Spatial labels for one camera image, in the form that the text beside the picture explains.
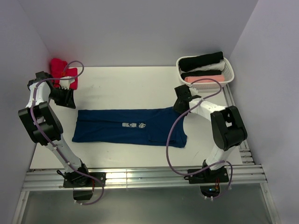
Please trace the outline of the blue Mickey Mouse t-shirt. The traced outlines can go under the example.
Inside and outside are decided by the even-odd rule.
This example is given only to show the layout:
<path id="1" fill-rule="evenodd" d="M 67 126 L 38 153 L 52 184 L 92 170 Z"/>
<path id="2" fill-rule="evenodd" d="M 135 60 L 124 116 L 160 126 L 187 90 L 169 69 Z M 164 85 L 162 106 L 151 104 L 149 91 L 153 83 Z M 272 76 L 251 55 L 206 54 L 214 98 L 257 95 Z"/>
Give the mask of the blue Mickey Mouse t-shirt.
<path id="1" fill-rule="evenodd" d="M 179 117 L 172 107 L 134 110 L 79 110 L 73 142 L 108 142 L 166 146 L 170 129 Z M 181 119 L 169 146 L 184 148 L 187 135 Z"/>

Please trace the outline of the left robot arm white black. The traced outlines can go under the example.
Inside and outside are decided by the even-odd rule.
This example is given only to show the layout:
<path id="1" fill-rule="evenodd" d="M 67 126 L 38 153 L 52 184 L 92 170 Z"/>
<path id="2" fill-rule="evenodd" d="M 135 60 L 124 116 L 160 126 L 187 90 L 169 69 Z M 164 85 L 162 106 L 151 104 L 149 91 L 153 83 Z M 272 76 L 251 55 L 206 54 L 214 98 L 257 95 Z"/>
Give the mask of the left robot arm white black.
<path id="1" fill-rule="evenodd" d="M 63 137 L 63 127 L 49 105 L 52 99 L 58 106 L 75 109 L 72 89 L 55 88 L 53 76 L 41 71 L 36 78 L 28 82 L 29 102 L 18 116 L 34 143 L 48 148 L 62 163 L 64 173 L 59 170 L 65 181 L 74 186 L 86 186 L 90 183 L 91 174 L 86 165 L 67 145 Z"/>

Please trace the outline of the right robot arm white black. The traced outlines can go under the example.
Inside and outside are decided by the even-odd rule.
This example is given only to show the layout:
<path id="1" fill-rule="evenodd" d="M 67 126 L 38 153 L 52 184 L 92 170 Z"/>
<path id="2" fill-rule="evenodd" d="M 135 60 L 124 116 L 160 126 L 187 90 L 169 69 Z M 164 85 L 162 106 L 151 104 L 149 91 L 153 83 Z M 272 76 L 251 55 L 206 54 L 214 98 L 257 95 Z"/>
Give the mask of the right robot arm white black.
<path id="1" fill-rule="evenodd" d="M 202 173 L 204 180 L 212 182 L 218 177 L 218 170 L 223 168 L 224 164 L 231 165 L 227 158 L 248 137 L 239 110 L 234 105 L 224 107 L 207 100 L 219 94 L 219 91 L 207 97 L 193 96 L 189 86 L 181 85 L 175 88 L 175 93 L 177 100 L 173 109 L 180 115 L 170 129 L 166 146 L 169 146 L 176 124 L 187 114 L 194 113 L 210 121 L 214 147 L 208 158 L 204 160 L 202 169 L 187 175 L 194 176 Z"/>

